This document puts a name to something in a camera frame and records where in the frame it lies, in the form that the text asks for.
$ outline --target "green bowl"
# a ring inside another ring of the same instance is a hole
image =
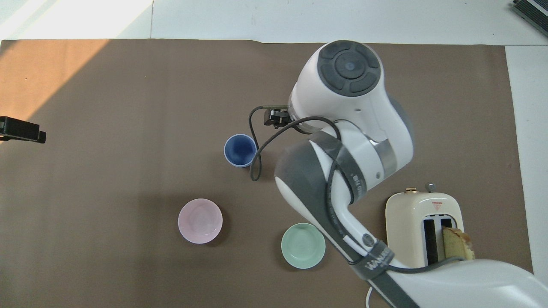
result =
[[[291,226],[282,237],[282,254],[287,263],[298,269],[317,265],[326,253],[326,241],[313,225],[300,223]]]

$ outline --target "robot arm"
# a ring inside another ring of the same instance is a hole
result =
[[[428,272],[396,272],[397,256],[348,210],[367,190],[413,156],[413,132],[386,94],[378,56],[356,42],[322,46],[291,93],[292,120],[322,116],[331,127],[306,122],[312,133],[288,148],[275,181],[285,200],[313,223],[392,307],[548,307],[548,288],[513,265],[462,261]]]

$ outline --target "cup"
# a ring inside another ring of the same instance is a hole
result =
[[[255,141],[248,135],[236,134],[225,143],[225,158],[234,167],[247,167],[257,153]]]

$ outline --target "cream toaster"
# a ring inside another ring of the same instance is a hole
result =
[[[445,258],[442,227],[464,232],[463,218],[455,198],[407,188],[386,202],[386,238],[395,258],[409,267],[423,267]]]

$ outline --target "red logo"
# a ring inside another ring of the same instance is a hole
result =
[[[434,208],[436,210],[439,210],[439,208],[442,206],[443,202],[432,202],[432,205],[434,205]]]

